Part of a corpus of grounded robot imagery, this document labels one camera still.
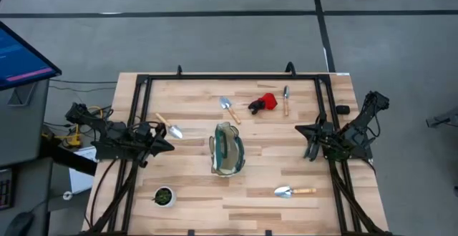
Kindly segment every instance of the potted plant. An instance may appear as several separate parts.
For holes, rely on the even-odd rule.
[[[163,186],[156,190],[155,198],[152,200],[160,207],[172,207],[177,195],[169,187]]]

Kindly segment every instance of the keyboard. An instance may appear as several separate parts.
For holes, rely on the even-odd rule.
[[[0,168],[0,210],[13,207],[13,172]]]

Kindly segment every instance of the small plant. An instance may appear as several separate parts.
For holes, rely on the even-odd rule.
[[[154,200],[158,205],[164,206],[172,199],[172,193],[167,188],[162,188],[156,192]]]

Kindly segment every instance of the computer mouse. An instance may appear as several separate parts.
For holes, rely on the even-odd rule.
[[[5,236],[26,236],[33,221],[32,212],[19,213],[8,225]]]

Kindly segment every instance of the white paper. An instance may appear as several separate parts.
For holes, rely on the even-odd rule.
[[[96,162],[95,147],[85,147],[80,149],[79,151],[75,152],[75,154],[86,157],[92,161]],[[75,169],[69,168],[70,173],[70,185],[72,186],[72,193],[78,194],[82,191],[88,190],[92,187],[92,182],[94,181],[94,177],[82,172],[78,172]]]

